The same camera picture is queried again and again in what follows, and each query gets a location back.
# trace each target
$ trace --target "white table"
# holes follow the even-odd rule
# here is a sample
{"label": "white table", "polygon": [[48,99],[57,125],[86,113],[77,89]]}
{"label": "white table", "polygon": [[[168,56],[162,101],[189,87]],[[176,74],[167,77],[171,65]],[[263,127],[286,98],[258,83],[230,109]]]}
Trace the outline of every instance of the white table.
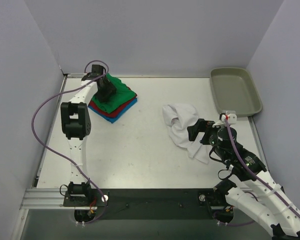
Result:
{"label": "white table", "polygon": [[[92,130],[87,139],[87,166],[90,178],[104,189],[211,188],[220,182],[217,173],[225,167],[210,160],[204,164],[188,157],[177,147],[163,120],[162,105],[192,104],[199,116],[218,120],[208,78],[125,78],[121,80],[138,94],[137,103],[114,124],[89,109]],[[80,78],[68,78],[64,90],[80,86]],[[63,95],[67,102],[74,93]],[[259,156],[247,117],[233,125],[237,140]],[[51,129],[48,145],[70,156],[62,133],[60,107]],[[69,184],[70,163],[46,151],[39,169],[37,188],[55,189]]]}

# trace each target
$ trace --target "plastic tray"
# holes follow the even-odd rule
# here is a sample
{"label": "plastic tray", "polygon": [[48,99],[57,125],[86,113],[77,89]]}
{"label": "plastic tray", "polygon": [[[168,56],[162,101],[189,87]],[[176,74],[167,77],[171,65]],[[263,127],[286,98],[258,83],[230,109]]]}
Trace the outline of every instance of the plastic tray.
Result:
{"label": "plastic tray", "polygon": [[262,103],[250,73],[239,67],[219,67],[211,71],[210,85],[218,113],[235,111],[238,117],[261,111]]}

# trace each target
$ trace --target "black wire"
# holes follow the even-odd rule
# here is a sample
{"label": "black wire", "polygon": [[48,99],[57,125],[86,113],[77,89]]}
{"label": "black wire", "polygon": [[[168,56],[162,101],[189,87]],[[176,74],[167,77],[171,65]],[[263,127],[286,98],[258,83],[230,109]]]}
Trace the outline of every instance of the black wire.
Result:
{"label": "black wire", "polygon": [[62,188],[63,186],[65,186],[67,190],[69,190],[69,189],[68,189],[68,186],[65,185],[65,184],[62,184],[62,185],[60,186],[60,188],[59,188],[59,193],[61,194],[61,196],[64,196],[64,197],[65,197],[66,195],[62,194],[62,192],[61,192],[61,188]]}
{"label": "black wire", "polygon": [[218,171],[218,178],[219,178],[220,180],[226,180],[226,179],[229,179],[229,178],[233,175],[232,173],[230,173],[228,176],[226,176],[226,177],[224,177],[224,178],[221,178],[221,177],[219,177],[219,174],[220,174],[222,171],[228,171],[228,170],[227,170],[227,169],[222,169],[222,170]]}
{"label": "black wire", "polygon": [[213,160],[213,161],[216,161],[216,162],[218,162],[218,163],[222,163],[222,164],[223,164],[223,163],[224,163],[223,161],[221,161],[220,159],[216,159],[216,158],[214,158],[214,157],[211,156],[211,154],[215,152],[215,148],[216,148],[216,147],[214,146],[214,147],[211,149],[211,151],[209,152],[209,158],[210,158],[211,160]]}

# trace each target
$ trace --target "white cloth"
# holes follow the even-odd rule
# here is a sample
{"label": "white cloth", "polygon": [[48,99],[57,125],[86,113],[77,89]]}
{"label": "white cloth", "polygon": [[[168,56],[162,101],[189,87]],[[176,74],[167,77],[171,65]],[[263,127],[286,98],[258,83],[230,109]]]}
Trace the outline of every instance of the white cloth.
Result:
{"label": "white cloth", "polygon": [[162,113],[172,141],[177,146],[187,149],[190,158],[195,158],[202,163],[208,164],[207,146],[200,143],[204,133],[200,132],[195,141],[189,141],[187,127],[193,126],[198,121],[199,114],[197,109],[191,104],[175,103],[163,105]]}

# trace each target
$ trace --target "red cloth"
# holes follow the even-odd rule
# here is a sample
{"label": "red cloth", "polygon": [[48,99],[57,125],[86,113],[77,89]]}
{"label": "red cloth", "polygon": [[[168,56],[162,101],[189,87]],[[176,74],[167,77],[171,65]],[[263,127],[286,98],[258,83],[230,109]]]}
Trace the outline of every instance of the red cloth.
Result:
{"label": "red cloth", "polygon": [[137,95],[135,95],[134,98],[132,98],[131,100],[125,102],[124,104],[120,105],[116,110],[114,110],[111,113],[107,113],[105,111],[102,111],[96,104],[94,101],[90,101],[89,106],[92,107],[94,110],[96,110],[98,113],[108,117],[108,118],[116,118],[118,116],[118,114],[129,104],[131,103],[135,98],[137,97]]}

